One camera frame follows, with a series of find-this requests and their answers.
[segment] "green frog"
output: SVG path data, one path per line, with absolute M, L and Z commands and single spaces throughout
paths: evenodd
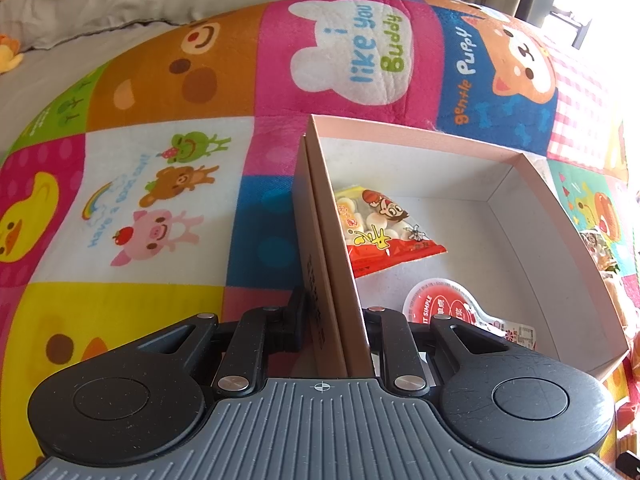
M 209 137 L 203 132 L 189 132 L 188 134 L 175 134 L 171 139 L 171 147 L 158 153 L 168 164 L 180 162 L 185 164 L 198 160 L 201 156 L 209 156 L 213 152 L 225 152 L 229 149 L 226 144 L 231 142 L 231 137 L 219 139 L 218 134 Z M 215 149 L 210 150 L 211 144 L 215 144 Z

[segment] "colorful quilt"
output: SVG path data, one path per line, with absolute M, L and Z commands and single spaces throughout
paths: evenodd
M 457 0 L 288 0 L 176 28 L 88 74 L 0 170 L 0 451 L 42 459 L 26 407 L 63 367 L 302 282 L 290 186 L 308 115 L 531 152 L 640 301 L 623 127 L 600 79 L 538 30 Z

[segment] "gray ridged plate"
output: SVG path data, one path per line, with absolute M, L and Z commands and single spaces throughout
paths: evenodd
M 594 456 L 548 468 L 488 459 L 450 436 L 426 402 L 394 397 L 374 379 L 269 379 L 254 396 L 219 402 L 199 434 L 157 459 L 97 468 L 50 458 L 27 478 L 613 480 L 618 476 Z

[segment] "stuffed animal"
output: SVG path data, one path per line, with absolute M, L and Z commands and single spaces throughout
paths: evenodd
M 18 54 L 20 42 L 0 34 L 0 74 L 17 67 L 24 54 Z

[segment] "rainbow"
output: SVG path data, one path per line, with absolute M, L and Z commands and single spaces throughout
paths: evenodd
M 95 203 L 111 187 L 112 182 L 105 184 L 98 191 L 91 195 L 84 208 L 82 208 L 82 220 L 88 220 L 95 212 Z

